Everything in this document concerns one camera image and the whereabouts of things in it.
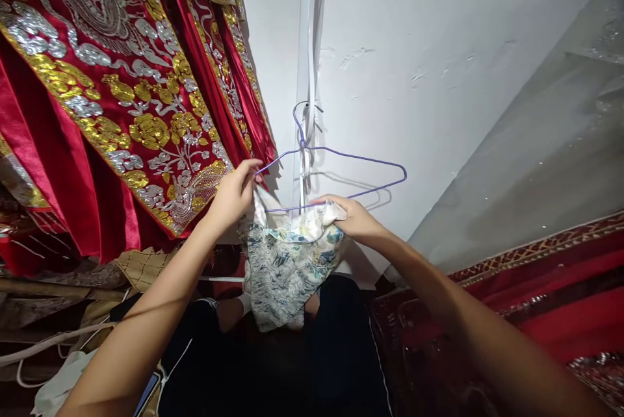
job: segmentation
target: blue floral pattern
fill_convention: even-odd
[[[345,235],[333,222],[346,219],[346,212],[331,201],[295,219],[284,212],[266,212],[279,207],[257,188],[253,212],[243,216],[239,225],[247,256],[243,289],[252,298],[253,315],[262,332],[284,325],[304,326],[304,305],[340,263]]]

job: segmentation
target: sock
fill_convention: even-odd
[[[252,298],[247,292],[243,292],[242,295],[237,297],[237,299],[242,303],[242,315],[245,316],[252,309]]]

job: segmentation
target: white cloth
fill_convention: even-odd
[[[264,189],[256,188],[253,212],[243,216],[239,235],[247,261],[243,289],[252,298],[260,331],[304,325],[304,305],[340,263],[344,233],[335,220],[346,211],[328,201],[290,219]]]
[[[96,351],[97,349],[89,354],[81,351],[70,353],[57,374],[37,391],[31,414],[38,417],[54,417]]]

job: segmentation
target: leg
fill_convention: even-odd
[[[166,381],[161,389],[159,416],[236,416],[246,409],[233,406],[247,387],[245,348],[222,333],[242,318],[238,299],[208,299],[191,303],[162,355]]]
[[[320,410],[391,415],[369,315],[358,286],[331,275],[320,288],[320,307],[306,325],[308,370]]]

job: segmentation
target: wire hanger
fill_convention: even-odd
[[[268,169],[269,167],[271,167],[273,164],[275,164],[277,161],[279,161],[282,157],[288,155],[288,154],[295,154],[298,152],[303,151],[304,149],[308,149],[310,151],[316,151],[318,149],[323,149],[325,151],[329,151],[330,153],[333,154],[337,154],[339,156],[343,156],[343,157],[350,157],[350,158],[356,158],[356,159],[361,159],[361,160],[367,160],[369,162],[376,162],[377,164],[384,164],[384,165],[389,165],[392,167],[398,167],[403,171],[403,178],[401,178],[400,180],[397,181],[393,181],[392,183],[388,183],[382,186],[378,186],[377,188],[373,188],[372,190],[366,190],[360,193],[355,193],[352,194],[351,196],[347,196],[347,198],[354,198],[357,196],[362,196],[368,193],[373,193],[375,191],[378,190],[383,190],[384,188],[388,188],[389,186],[393,186],[396,185],[398,183],[404,182],[405,180],[408,179],[408,171],[405,170],[405,167],[403,167],[401,164],[394,164],[393,162],[388,162],[386,160],[379,160],[379,159],[374,159],[374,158],[370,158],[370,157],[362,157],[362,156],[356,156],[353,154],[345,154],[342,152],[338,152],[338,151],[334,151],[333,149],[330,149],[329,147],[325,147],[325,146],[308,146],[307,142],[306,142],[306,138],[304,136],[304,130],[301,127],[301,123],[299,123],[299,120],[297,120],[297,107],[299,107],[301,104],[306,104],[306,107],[308,107],[308,102],[307,101],[303,101],[303,102],[299,102],[297,105],[294,106],[293,110],[292,110],[292,117],[294,118],[295,123],[297,123],[297,127],[299,128],[299,149],[294,149],[292,151],[286,151],[284,152],[284,154],[280,155],[277,159],[275,159],[273,162],[271,162],[269,165],[267,165],[264,168],[261,168],[260,170],[258,170],[255,174],[259,175],[260,173],[264,172],[266,169]],[[321,112],[323,113],[323,109],[320,108],[318,105],[315,105],[315,107]],[[309,205],[304,205],[304,206],[295,206],[295,207],[291,207],[291,208],[283,208],[283,209],[267,209],[267,212],[277,212],[277,211],[290,211],[290,210],[296,210],[296,209],[305,209],[305,208],[309,208],[309,207],[313,207],[313,206],[317,206],[319,205],[317,204],[309,204]]]

